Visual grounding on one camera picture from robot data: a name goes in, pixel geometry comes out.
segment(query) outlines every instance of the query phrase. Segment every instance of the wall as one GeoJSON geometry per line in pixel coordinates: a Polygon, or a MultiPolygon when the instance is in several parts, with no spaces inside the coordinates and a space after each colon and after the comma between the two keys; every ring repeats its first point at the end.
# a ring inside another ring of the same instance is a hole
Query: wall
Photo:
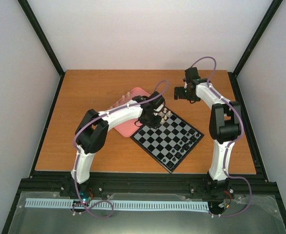
{"type": "Polygon", "coordinates": [[[184,70],[210,55],[233,71],[271,0],[29,3],[64,69],[184,70]]]}
{"type": "Polygon", "coordinates": [[[286,207],[286,1],[238,77],[269,180],[286,207]]]}
{"type": "Polygon", "coordinates": [[[58,79],[18,2],[0,0],[0,233],[29,176],[58,79]]]}

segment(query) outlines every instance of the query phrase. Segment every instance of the cable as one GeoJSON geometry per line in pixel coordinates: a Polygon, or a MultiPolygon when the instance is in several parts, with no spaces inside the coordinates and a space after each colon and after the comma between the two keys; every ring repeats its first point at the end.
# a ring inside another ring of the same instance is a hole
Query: cable
{"type": "Polygon", "coordinates": [[[227,144],[227,147],[226,147],[226,150],[225,150],[225,155],[224,155],[224,160],[223,160],[223,169],[224,169],[224,174],[225,174],[228,178],[230,178],[230,179],[243,179],[243,180],[247,183],[248,188],[249,188],[249,193],[250,193],[250,199],[249,199],[249,203],[246,205],[246,207],[245,207],[243,210],[241,210],[241,211],[239,211],[239,212],[237,212],[237,213],[235,213],[235,214],[229,214],[229,215],[223,215],[223,216],[222,216],[222,217],[233,217],[233,216],[239,215],[239,214],[241,214],[242,212],[246,211],[246,210],[248,209],[248,207],[250,206],[251,202],[252,202],[252,189],[251,189],[251,186],[250,186],[249,181],[248,181],[246,178],[242,177],[242,176],[230,176],[230,175],[226,172],[226,158],[227,158],[227,153],[228,153],[229,147],[230,147],[231,144],[235,143],[236,141],[240,140],[240,139],[243,137],[243,135],[244,135],[244,133],[245,133],[245,130],[244,130],[244,126],[243,126],[243,123],[242,123],[242,119],[241,119],[240,115],[238,114],[238,112],[235,110],[235,108],[234,108],[228,101],[226,101],[225,99],[223,99],[223,97],[221,97],[221,96],[210,86],[210,80],[211,80],[211,78],[212,78],[212,76],[213,76],[213,74],[214,74],[214,72],[215,72],[215,69],[216,69],[216,60],[215,60],[215,58],[210,57],[210,56],[202,57],[202,58],[198,59],[196,62],[194,62],[194,63],[191,65],[191,67],[193,67],[197,62],[199,62],[199,61],[201,61],[201,60],[203,60],[203,59],[212,59],[212,60],[214,61],[213,71],[212,71],[212,73],[210,74],[210,76],[209,76],[209,78],[208,78],[208,81],[207,81],[207,87],[208,87],[208,89],[211,90],[211,92],[214,93],[221,101],[223,101],[231,110],[233,110],[233,112],[234,112],[235,115],[237,116],[237,118],[238,118],[238,120],[239,120],[239,124],[240,124],[240,126],[241,126],[241,134],[240,134],[240,136],[239,136],[237,139],[234,139],[234,140],[232,140],[231,142],[229,142],[229,143],[227,144]]]}
{"type": "MultiPolygon", "coordinates": [[[[156,90],[156,89],[158,88],[158,86],[159,86],[161,83],[163,83],[163,82],[166,82],[166,83],[167,83],[167,86],[166,86],[165,89],[164,89],[160,94],[158,94],[157,96],[155,96],[155,97],[153,97],[153,98],[151,98],[151,99],[149,99],[149,100],[142,101],[142,102],[132,103],[132,104],[130,104],[130,105],[121,105],[121,106],[119,106],[119,107],[117,107],[117,108],[114,108],[114,109],[112,109],[112,110],[108,110],[109,114],[112,114],[112,113],[114,113],[114,112],[116,112],[116,111],[119,111],[119,110],[122,110],[122,109],[125,109],[125,108],[128,108],[128,107],[131,107],[131,106],[141,105],[141,104],[144,104],[144,103],[147,103],[147,102],[150,102],[150,101],[153,101],[153,100],[157,99],[158,97],[160,97],[161,95],[163,95],[163,94],[166,92],[166,90],[168,89],[168,87],[169,87],[169,81],[165,79],[165,80],[160,81],[160,82],[156,85],[155,90],[156,90]]],[[[83,212],[81,212],[81,213],[88,212],[88,213],[89,213],[90,215],[92,215],[93,217],[95,217],[95,218],[100,218],[100,219],[105,219],[105,218],[110,217],[110,216],[113,214],[113,212],[114,212],[114,205],[113,205],[110,201],[103,200],[103,201],[99,201],[99,202],[93,204],[91,207],[87,208],[86,205],[83,203],[83,201],[82,201],[82,199],[81,199],[81,196],[80,196],[80,193],[79,193],[78,184],[77,184],[77,174],[76,174],[76,170],[77,170],[78,162],[79,162],[79,159],[80,159],[80,156],[81,156],[81,151],[80,151],[80,149],[78,148],[78,146],[76,146],[76,140],[77,140],[77,138],[79,137],[79,135],[80,135],[87,127],[89,127],[89,126],[92,125],[94,122],[98,121],[99,119],[101,119],[101,118],[103,118],[103,117],[105,117],[105,116],[107,116],[107,113],[104,113],[104,114],[102,114],[101,116],[98,116],[98,117],[92,119],[90,122],[88,122],[86,125],[84,125],[84,126],[77,132],[77,134],[75,135],[74,140],[73,140],[73,146],[74,146],[74,147],[77,149],[77,151],[78,151],[78,154],[77,154],[77,156],[76,156],[76,162],[75,162],[75,165],[74,165],[75,189],[76,189],[76,194],[77,194],[77,196],[78,196],[78,198],[79,198],[79,201],[80,201],[81,205],[83,206],[83,208],[85,209],[85,211],[83,211],[83,212]],[[96,206],[97,204],[102,203],[102,202],[107,202],[107,203],[110,204],[110,206],[112,207],[111,212],[110,212],[107,216],[97,216],[97,215],[93,214],[93,213],[90,211],[90,209],[92,209],[94,206],[96,206]]]]}

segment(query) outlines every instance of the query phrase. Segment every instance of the table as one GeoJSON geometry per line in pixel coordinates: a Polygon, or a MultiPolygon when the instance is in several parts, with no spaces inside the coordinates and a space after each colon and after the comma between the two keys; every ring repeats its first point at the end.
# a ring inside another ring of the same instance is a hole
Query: table
{"type": "MultiPolygon", "coordinates": [[[[199,71],[201,78],[207,78],[210,73],[209,70],[199,71]]],[[[210,109],[203,101],[190,104],[186,100],[173,99],[175,86],[184,85],[183,76],[182,70],[67,70],[35,170],[72,170],[76,158],[72,140],[89,109],[106,110],[134,87],[152,93],[159,81],[167,79],[170,86],[163,95],[166,105],[205,134],[174,173],[206,173],[213,154],[213,140],[209,134],[210,109]]],[[[216,71],[211,81],[224,97],[235,100],[227,71],[216,71]]],[[[165,84],[161,84],[158,90],[161,92],[164,87],[165,84]]],[[[115,129],[108,132],[91,171],[168,173],[134,141],[115,129]]],[[[245,136],[232,150],[229,172],[256,173],[245,136]]]]}

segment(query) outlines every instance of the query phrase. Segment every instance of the black and white chessboard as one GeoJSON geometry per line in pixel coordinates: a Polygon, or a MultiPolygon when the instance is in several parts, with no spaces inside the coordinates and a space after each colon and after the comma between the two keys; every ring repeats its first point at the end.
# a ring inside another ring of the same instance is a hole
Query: black and white chessboard
{"type": "Polygon", "coordinates": [[[204,135],[173,111],[166,109],[166,113],[159,113],[167,119],[158,129],[144,125],[131,139],[172,173],[204,135]]]}

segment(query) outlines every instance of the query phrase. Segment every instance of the transparent plastic sheet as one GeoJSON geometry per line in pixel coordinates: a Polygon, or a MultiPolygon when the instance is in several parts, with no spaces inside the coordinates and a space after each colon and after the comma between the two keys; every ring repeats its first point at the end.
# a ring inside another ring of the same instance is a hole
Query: transparent plastic sheet
{"type": "MultiPolygon", "coordinates": [[[[96,219],[88,214],[72,215],[69,209],[24,208],[26,198],[61,198],[58,193],[22,193],[14,215],[10,234],[55,234],[55,233],[286,233],[285,226],[273,196],[255,195],[249,209],[235,217],[214,217],[208,213],[165,211],[130,212],[115,211],[108,219],[96,219]]],[[[190,201],[179,195],[113,194],[109,200],[190,201]]],[[[225,215],[242,210],[248,197],[235,195],[225,215]]],[[[107,215],[109,211],[92,211],[107,215]]]]}

